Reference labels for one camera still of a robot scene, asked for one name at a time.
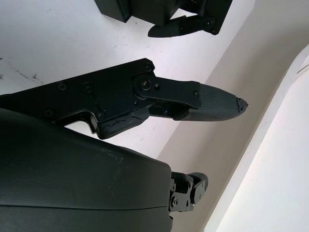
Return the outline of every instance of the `textured rubber pad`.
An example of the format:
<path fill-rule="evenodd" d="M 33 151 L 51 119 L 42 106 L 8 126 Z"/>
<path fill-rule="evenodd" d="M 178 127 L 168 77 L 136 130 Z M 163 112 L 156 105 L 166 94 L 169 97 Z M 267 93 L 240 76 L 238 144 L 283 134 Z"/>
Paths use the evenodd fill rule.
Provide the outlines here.
<path fill-rule="evenodd" d="M 200 84 L 201 107 L 188 109 L 174 117 L 176 121 L 225 121 L 243 114 L 248 108 L 245 100 L 222 89 Z"/>

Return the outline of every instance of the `screw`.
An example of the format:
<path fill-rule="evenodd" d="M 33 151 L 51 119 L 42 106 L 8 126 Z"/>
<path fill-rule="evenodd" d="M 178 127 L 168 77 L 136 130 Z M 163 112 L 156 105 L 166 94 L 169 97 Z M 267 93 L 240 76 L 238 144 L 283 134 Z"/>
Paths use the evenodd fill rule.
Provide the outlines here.
<path fill-rule="evenodd" d="M 93 91 L 93 86 L 92 86 L 92 84 L 90 84 L 90 83 L 84 84 L 83 90 L 84 90 L 86 93 L 91 93 L 91 92 Z"/>
<path fill-rule="evenodd" d="M 159 84 L 155 84 L 154 88 L 155 88 L 155 90 L 159 90 L 160 89 L 160 85 Z"/>
<path fill-rule="evenodd" d="M 67 89 L 67 85 L 65 83 L 63 83 L 63 82 L 60 82 L 58 84 L 58 89 L 61 90 L 61 91 L 64 91 L 64 90 Z"/>
<path fill-rule="evenodd" d="M 45 117 L 52 117 L 54 116 L 54 111 L 52 109 L 46 109 L 44 110 L 43 114 Z"/>
<path fill-rule="evenodd" d="M 151 72 L 152 67 L 151 67 L 151 65 L 149 63 L 145 64 L 145 70 L 146 70 L 146 72 Z"/>
<path fill-rule="evenodd" d="M 195 91 L 193 92 L 193 95 L 194 95 L 196 98 L 199 98 L 199 92 L 198 92 L 198 90 L 195 90 Z"/>
<path fill-rule="evenodd" d="M 141 89 L 144 90 L 144 91 L 148 91 L 150 90 L 151 88 L 151 82 L 150 80 L 146 79 L 146 78 L 143 78 L 141 79 L 140 81 L 140 86 L 141 86 Z"/>
<path fill-rule="evenodd" d="M 105 118 L 105 114 L 104 113 L 98 113 L 97 114 L 97 120 L 103 120 Z"/>
<path fill-rule="evenodd" d="M 178 202 L 178 199 L 176 197 L 173 197 L 172 198 L 172 207 L 175 207 L 176 206 L 176 203 Z"/>

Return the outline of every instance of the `white surface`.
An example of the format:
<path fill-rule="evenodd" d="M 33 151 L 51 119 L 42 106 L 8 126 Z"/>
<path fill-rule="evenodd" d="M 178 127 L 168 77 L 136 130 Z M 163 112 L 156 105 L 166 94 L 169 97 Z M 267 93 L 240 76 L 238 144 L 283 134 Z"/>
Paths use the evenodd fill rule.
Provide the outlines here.
<path fill-rule="evenodd" d="M 140 58 L 154 62 L 157 76 L 204 83 L 251 11 L 247 2 L 233 1 L 217 36 L 198 32 L 156 39 L 147 37 L 151 24 L 136 18 L 124 24 L 103 16 L 93 0 L 1 0 L 0 94 Z M 156 158 L 177 125 L 150 118 L 108 142 Z M 71 128 L 90 135 L 86 124 Z"/>
<path fill-rule="evenodd" d="M 309 72 L 289 89 L 217 232 L 309 231 Z"/>
<path fill-rule="evenodd" d="M 290 81 L 295 79 L 296 72 L 309 55 L 307 50 L 297 58 L 298 62 L 290 70 L 294 70 L 293 77 L 286 78 L 287 83 L 275 95 L 287 70 L 309 44 L 308 11 L 307 0 L 257 0 L 252 13 L 206 81 L 208 85 L 244 98 L 249 109 L 244 115 L 226 122 L 181 122 L 161 152 L 158 159 L 167 162 L 173 170 L 202 172 L 209 177 L 206 194 L 194 211 L 173 215 L 173 231 L 186 232 L 192 228 L 203 231 L 206 223 L 206 232 L 217 230 L 271 117 L 276 114 Z M 278 99 L 271 107 L 275 113 L 268 115 L 268 122 L 262 122 L 274 96 Z M 263 129 L 254 134 L 260 123 L 265 123 L 261 124 Z M 249 148 L 253 136 L 255 143 Z"/>

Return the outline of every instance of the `black robotic arm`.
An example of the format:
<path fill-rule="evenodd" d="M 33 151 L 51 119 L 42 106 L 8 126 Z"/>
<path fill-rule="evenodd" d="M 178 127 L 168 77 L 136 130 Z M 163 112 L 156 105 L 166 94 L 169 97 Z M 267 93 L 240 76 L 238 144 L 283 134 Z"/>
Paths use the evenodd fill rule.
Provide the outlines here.
<path fill-rule="evenodd" d="M 0 231 L 170 232 L 174 211 L 192 211 L 208 178 L 182 174 L 100 139 L 149 116 L 221 121 L 245 112 L 235 95 L 156 77 L 141 59 L 0 96 Z"/>

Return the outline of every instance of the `black curved casing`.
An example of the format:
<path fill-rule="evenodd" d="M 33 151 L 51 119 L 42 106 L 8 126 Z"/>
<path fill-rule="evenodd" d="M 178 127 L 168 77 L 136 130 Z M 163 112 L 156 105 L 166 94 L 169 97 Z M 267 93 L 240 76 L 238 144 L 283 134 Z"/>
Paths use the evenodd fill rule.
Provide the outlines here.
<path fill-rule="evenodd" d="M 1 232 L 169 232 L 170 167 L 0 109 Z"/>

